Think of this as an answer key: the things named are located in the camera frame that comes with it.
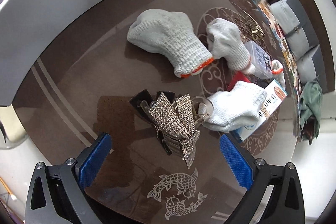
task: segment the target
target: green cloth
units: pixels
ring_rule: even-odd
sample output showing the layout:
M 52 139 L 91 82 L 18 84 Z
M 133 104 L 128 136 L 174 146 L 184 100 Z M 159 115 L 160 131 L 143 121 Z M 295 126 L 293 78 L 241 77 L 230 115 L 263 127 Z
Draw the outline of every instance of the green cloth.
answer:
M 308 82 L 300 96 L 300 130 L 310 117 L 315 118 L 314 124 L 314 138 L 317 138 L 320 131 L 321 119 L 321 105 L 322 105 L 322 89 L 316 81 Z

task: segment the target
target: brown table top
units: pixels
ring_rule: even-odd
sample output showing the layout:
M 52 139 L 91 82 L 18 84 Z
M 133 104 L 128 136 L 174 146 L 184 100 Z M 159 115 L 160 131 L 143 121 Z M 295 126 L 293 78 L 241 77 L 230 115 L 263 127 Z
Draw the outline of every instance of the brown table top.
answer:
M 152 8 L 185 12 L 201 41 L 206 24 L 217 17 L 236 23 L 242 35 L 251 38 L 241 16 L 246 11 L 265 32 L 256 42 L 273 59 L 283 59 L 269 26 L 250 0 L 104 0 L 70 24 L 42 53 L 13 106 L 52 164 L 76 157 L 100 132 L 112 136 L 114 151 L 85 189 L 108 208 L 143 223 L 166 223 L 167 209 L 185 199 L 185 208 L 175 210 L 170 223 L 217 224 L 234 210 L 245 191 L 219 150 L 219 133 L 199 128 L 195 160 L 188 170 L 181 158 L 164 152 L 154 128 L 136 115 L 128 100 L 143 89 L 151 94 L 170 90 L 177 95 L 209 96 L 226 90 L 233 72 L 221 59 L 200 75 L 179 79 L 164 56 L 127 42 L 130 24 Z M 272 139 L 278 117 L 279 109 L 243 143 L 253 155 Z M 193 197 L 185 198 L 174 183 L 169 188 L 161 182 L 165 188 L 159 188 L 164 175 L 172 174 L 179 174 L 174 181 L 184 181 Z M 152 189 L 161 191 L 161 201 L 147 198 Z

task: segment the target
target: gray cushion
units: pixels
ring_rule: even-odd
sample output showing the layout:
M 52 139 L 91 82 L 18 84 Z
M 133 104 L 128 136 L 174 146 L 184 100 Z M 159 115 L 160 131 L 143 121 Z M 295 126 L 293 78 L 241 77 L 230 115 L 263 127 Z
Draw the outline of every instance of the gray cushion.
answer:
M 326 72 L 320 45 L 311 49 L 297 61 L 297 70 L 302 84 L 317 80 L 322 88 L 322 91 L 328 91 Z
M 299 0 L 279 0 L 271 12 L 283 30 L 295 60 L 319 44 L 319 39 Z

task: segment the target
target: decorative swirl pattern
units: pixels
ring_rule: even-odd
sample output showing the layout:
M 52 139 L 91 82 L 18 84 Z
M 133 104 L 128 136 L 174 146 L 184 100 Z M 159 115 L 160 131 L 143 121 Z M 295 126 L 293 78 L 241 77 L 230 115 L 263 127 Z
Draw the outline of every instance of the decorative swirl pattern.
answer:
M 215 18 L 223 18 L 231 22 L 234 22 L 241 31 L 241 40 L 243 41 L 243 43 L 252 40 L 250 28 L 248 26 L 246 19 L 243 16 L 241 16 L 240 14 L 238 14 L 233 10 L 216 7 L 205 12 L 201 17 L 201 19 L 199 20 L 197 37 L 201 40 L 201 42 L 205 46 L 207 46 L 206 27 Z M 277 45 L 273 40 L 269 26 L 263 23 L 262 29 L 264 33 L 267 34 L 272 47 L 276 48 Z M 259 46 L 261 46 L 269 55 L 271 55 L 264 39 L 258 38 L 255 39 L 254 41 Z M 226 60 L 224 58 L 215 60 L 209 66 L 204 68 L 202 73 L 199 75 L 204 96 L 208 97 L 216 93 L 217 91 L 227 90 L 227 85 L 232 80 L 234 73 L 235 73 L 234 71 L 231 71 L 228 68 Z M 270 80 L 260 80 L 253 75 L 249 76 L 249 79 L 251 82 L 264 87 L 268 83 L 270 83 Z M 263 151 L 273 137 L 273 134 L 277 127 L 278 117 L 279 117 L 279 109 L 277 109 L 260 128 L 258 128 L 250 137 L 248 137 L 241 144 L 242 147 L 247 148 L 252 155 L 257 155 L 261 151 Z

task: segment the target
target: white cotton glove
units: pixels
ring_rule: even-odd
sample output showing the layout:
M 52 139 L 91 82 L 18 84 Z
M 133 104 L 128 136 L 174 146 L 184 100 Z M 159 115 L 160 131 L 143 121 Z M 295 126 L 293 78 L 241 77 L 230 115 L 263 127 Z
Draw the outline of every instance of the white cotton glove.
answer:
M 259 110 L 267 92 L 260 86 L 238 81 L 233 90 L 218 91 L 208 97 L 214 110 L 203 126 L 214 131 L 229 132 L 243 126 L 252 126 L 259 120 Z M 206 113 L 204 104 L 199 104 L 198 114 Z
M 168 58 L 177 77 L 198 74 L 214 59 L 194 34 L 185 13 L 150 9 L 131 25 L 127 40 L 148 52 Z
M 231 70 L 253 74 L 255 66 L 245 48 L 238 26 L 222 18 L 216 18 L 207 26 L 207 43 L 214 59 L 224 57 Z
M 281 62 L 279 60 L 272 60 L 271 69 L 273 73 L 273 78 L 279 82 L 284 90 L 286 90 L 284 67 Z

